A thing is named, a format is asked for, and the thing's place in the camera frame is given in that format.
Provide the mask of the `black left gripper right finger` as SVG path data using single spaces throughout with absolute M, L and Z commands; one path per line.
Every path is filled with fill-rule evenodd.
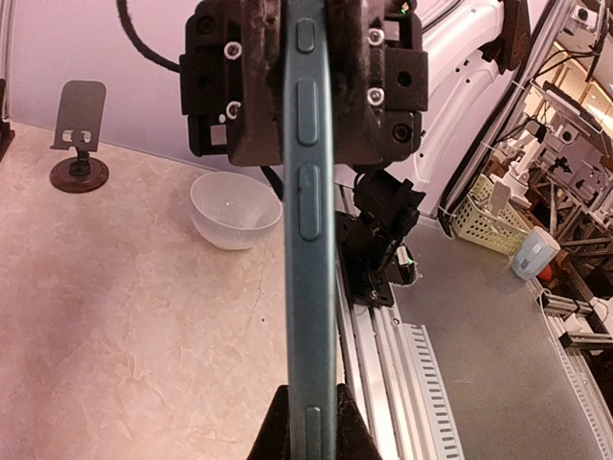
M 349 387 L 336 386 L 336 458 L 340 460 L 380 460 L 375 441 L 362 418 Z

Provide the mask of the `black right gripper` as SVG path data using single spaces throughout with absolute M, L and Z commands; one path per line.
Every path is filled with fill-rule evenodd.
M 179 67 L 197 157 L 386 166 L 420 148 L 428 55 L 412 1 L 202 1 Z

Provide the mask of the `black plate phone stand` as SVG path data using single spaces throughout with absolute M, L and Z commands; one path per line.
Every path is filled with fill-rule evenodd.
M 55 164 L 50 181 L 64 193 L 90 193 L 109 179 L 106 164 L 91 156 L 100 142 L 105 98 L 106 86 L 100 81 L 70 80 L 62 88 L 51 149 L 74 149 L 76 155 Z

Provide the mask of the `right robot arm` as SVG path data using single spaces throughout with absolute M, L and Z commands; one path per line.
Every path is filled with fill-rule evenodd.
M 455 164 L 484 86 L 523 69 L 545 23 L 526 1 L 464 1 L 423 24 L 413 1 L 202 1 L 185 25 L 181 105 L 196 156 L 261 168 L 285 211 L 289 382 L 254 459 L 376 459 L 336 382 L 339 288 L 379 307 L 425 194 L 389 167 Z

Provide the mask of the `black phone crossing stack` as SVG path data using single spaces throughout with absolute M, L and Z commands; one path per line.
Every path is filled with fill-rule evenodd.
M 325 4 L 285 6 L 284 231 L 290 456 L 336 453 L 333 127 Z

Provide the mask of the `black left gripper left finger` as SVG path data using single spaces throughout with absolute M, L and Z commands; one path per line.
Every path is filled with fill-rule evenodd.
M 248 460 L 285 460 L 290 458 L 288 386 L 277 388 L 267 409 Z

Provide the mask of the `black folding phone stand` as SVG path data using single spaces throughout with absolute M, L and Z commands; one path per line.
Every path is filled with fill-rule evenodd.
M 0 80 L 0 105 L 4 107 L 5 97 L 6 97 L 6 86 L 7 82 L 5 79 Z M 0 160 L 3 160 L 9 146 L 11 145 L 12 140 L 14 139 L 15 131 L 11 128 L 11 123 L 4 119 L 4 116 L 1 116 L 1 126 L 0 126 Z

